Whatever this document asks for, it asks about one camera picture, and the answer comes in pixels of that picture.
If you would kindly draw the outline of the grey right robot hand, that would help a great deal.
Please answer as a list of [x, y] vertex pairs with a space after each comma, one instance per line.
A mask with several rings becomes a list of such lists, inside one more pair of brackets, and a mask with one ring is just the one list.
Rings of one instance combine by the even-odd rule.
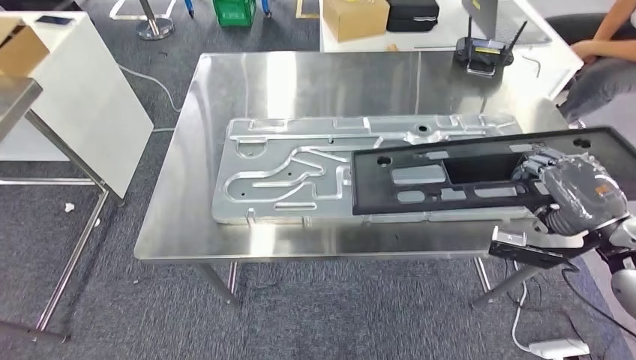
[[629, 216], [628, 200], [608, 171], [591, 155], [543, 148], [512, 173], [537, 178], [559, 208], [545, 213], [547, 228], [562, 236], [600, 229]]

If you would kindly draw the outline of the person's hand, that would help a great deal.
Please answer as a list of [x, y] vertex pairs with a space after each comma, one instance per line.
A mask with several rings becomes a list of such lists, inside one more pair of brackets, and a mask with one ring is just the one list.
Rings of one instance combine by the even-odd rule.
[[573, 43], [570, 49], [580, 58], [585, 65], [592, 64], [596, 59], [596, 42], [594, 40], [581, 40]]

